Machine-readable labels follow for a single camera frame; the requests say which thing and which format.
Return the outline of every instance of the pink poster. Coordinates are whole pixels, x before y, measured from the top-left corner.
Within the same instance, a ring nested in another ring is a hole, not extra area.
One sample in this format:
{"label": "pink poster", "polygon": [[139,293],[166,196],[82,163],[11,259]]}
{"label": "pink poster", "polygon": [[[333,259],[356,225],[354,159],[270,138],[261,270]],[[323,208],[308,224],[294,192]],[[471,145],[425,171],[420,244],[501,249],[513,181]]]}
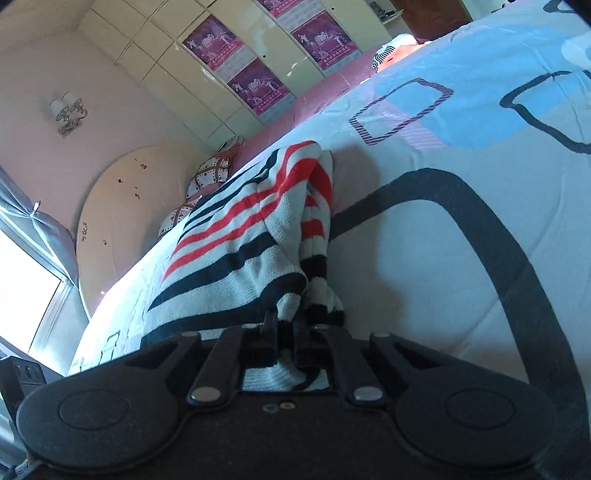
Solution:
{"label": "pink poster", "polygon": [[210,15],[183,44],[212,70],[216,70],[242,47],[242,41],[216,17]]}
{"label": "pink poster", "polygon": [[228,85],[257,115],[269,110],[290,92],[260,59],[248,64]]}
{"label": "pink poster", "polygon": [[285,12],[294,8],[297,4],[302,3],[303,0],[258,0],[265,9],[273,15],[274,18],[279,18]]}
{"label": "pink poster", "polygon": [[291,34],[323,70],[357,51],[357,46],[327,11],[310,18]]}

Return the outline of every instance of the curtain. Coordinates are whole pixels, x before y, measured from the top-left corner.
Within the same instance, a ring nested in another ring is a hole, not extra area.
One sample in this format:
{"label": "curtain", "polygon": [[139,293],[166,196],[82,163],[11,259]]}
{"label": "curtain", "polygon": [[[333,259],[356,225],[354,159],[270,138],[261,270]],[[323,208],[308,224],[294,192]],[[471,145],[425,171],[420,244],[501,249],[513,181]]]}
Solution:
{"label": "curtain", "polygon": [[55,266],[77,287],[78,262],[75,241],[70,231],[53,217],[39,212],[41,202],[31,200],[0,167],[0,212],[9,217],[28,219],[44,245],[39,245],[53,257]]}

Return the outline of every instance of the pillow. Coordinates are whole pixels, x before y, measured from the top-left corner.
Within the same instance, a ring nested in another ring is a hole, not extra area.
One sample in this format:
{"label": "pillow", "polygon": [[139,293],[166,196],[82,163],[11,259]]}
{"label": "pillow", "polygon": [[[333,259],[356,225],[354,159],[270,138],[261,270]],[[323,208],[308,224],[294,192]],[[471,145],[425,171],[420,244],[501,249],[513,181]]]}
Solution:
{"label": "pillow", "polygon": [[217,190],[219,185],[212,189],[211,192],[208,191],[205,193],[205,191],[201,191],[209,185],[221,185],[228,179],[228,172],[232,166],[232,162],[240,153],[243,143],[244,139],[242,137],[234,137],[232,140],[229,140],[222,145],[221,148],[224,148],[224,150],[217,152],[213,157],[209,158],[209,160],[201,165],[191,179],[191,183],[187,188],[185,200],[193,201],[202,195],[207,195]]}
{"label": "pillow", "polygon": [[164,219],[164,222],[162,222],[162,225],[160,225],[160,230],[158,231],[158,240],[156,241],[160,242],[160,239],[164,235],[171,231],[183,218],[191,213],[196,203],[196,200],[194,202],[183,203],[180,207],[177,207],[172,212],[170,212],[170,214]]}

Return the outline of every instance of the brown wooden door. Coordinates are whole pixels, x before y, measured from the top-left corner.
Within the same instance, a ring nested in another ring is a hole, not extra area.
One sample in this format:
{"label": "brown wooden door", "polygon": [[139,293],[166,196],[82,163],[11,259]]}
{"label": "brown wooden door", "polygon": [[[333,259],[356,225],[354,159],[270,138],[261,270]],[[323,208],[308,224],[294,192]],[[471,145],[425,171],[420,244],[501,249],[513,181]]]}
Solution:
{"label": "brown wooden door", "polygon": [[390,0],[416,38],[435,40],[470,23],[461,0]]}

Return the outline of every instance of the screw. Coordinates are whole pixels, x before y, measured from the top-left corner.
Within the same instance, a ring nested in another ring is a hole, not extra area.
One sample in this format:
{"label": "screw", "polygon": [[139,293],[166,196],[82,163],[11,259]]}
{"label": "screw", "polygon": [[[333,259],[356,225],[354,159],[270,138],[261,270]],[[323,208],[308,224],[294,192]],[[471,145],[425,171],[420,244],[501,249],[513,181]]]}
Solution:
{"label": "screw", "polygon": [[191,398],[193,400],[203,403],[214,402],[219,400],[221,396],[222,392],[215,387],[199,387],[191,392]]}
{"label": "screw", "polygon": [[359,387],[353,392],[357,401],[378,401],[384,396],[384,392],[378,387]]}
{"label": "screw", "polygon": [[296,404],[292,401],[282,401],[279,404],[279,408],[282,410],[293,410],[296,407]]}
{"label": "screw", "polygon": [[277,413],[279,411],[279,405],[276,403],[268,403],[267,405],[263,405],[262,409],[267,413]]}

